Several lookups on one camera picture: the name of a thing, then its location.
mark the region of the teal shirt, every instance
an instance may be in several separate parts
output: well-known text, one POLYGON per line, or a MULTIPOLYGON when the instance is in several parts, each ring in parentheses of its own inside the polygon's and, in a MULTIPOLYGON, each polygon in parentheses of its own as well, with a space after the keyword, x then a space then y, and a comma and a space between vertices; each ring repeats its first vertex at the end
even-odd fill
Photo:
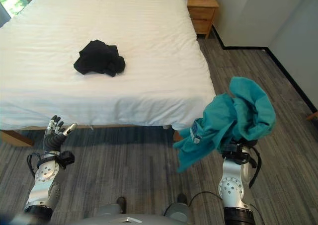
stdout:
POLYGON ((222 153, 222 146, 232 139, 249 141, 270 134, 276 123, 274 108, 264 90, 254 81, 233 77, 230 91, 217 95, 206 106, 203 117, 194 121, 191 128, 181 130, 184 138, 173 147, 179 149, 180 167, 184 171, 212 150, 222 153))

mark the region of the robot finger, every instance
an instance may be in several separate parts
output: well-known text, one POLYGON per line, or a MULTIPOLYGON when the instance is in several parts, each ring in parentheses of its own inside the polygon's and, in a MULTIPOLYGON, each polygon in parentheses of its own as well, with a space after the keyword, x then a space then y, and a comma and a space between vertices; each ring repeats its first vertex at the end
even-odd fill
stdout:
POLYGON ((52 126, 52 130, 55 131, 55 128, 56 128, 56 125, 58 124, 59 120, 61 118, 60 117, 57 117, 55 120, 54 120, 54 123, 53 123, 53 126, 52 126))
POLYGON ((61 126, 63 126, 64 122, 61 121, 55 128, 55 134, 58 134, 60 132, 61 126))
POLYGON ((76 123, 71 124, 69 127, 67 127, 67 129, 63 132, 64 136, 68 136, 72 131, 74 131, 76 129, 78 125, 76 123))
POLYGON ((51 118, 51 120, 50 120, 50 122, 49 122, 49 125, 48 125, 48 127, 46 128, 46 131, 47 131, 47 133, 48 134, 51 134, 52 133, 52 127, 53 127, 53 125, 54 125, 54 121, 57 119, 57 115, 55 115, 55 116, 53 116, 52 118, 51 118))

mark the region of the white bedsheet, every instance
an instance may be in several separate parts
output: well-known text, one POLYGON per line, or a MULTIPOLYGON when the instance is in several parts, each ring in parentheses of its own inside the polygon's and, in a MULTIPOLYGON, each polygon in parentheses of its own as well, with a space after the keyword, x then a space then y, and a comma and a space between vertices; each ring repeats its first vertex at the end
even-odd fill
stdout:
POLYGON ((0 28, 0 128, 171 124, 202 116, 215 96, 186 0, 33 0, 0 28), (116 45, 115 77, 73 68, 90 40, 116 45))

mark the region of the black garment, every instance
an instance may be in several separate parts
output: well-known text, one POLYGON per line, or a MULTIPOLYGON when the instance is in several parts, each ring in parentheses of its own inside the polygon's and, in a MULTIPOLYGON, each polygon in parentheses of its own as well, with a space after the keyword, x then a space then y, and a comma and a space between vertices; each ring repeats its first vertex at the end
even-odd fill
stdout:
POLYGON ((118 55, 115 45, 106 45, 104 42, 95 40, 79 52, 74 68, 83 75, 94 71, 114 77, 116 73, 124 71, 125 61, 118 55))

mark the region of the nightstand drawer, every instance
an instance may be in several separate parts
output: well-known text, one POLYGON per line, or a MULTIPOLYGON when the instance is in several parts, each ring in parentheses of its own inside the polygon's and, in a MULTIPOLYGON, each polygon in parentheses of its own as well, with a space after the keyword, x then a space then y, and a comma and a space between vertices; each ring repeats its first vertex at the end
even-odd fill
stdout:
POLYGON ((214 8, 207 7, 189 7, 191 19, 212 19, 214 8))
POLYGON ((210 23, 210 20, 192 19, 192 24, 197 34, 206 34, 209 31, 210 23))

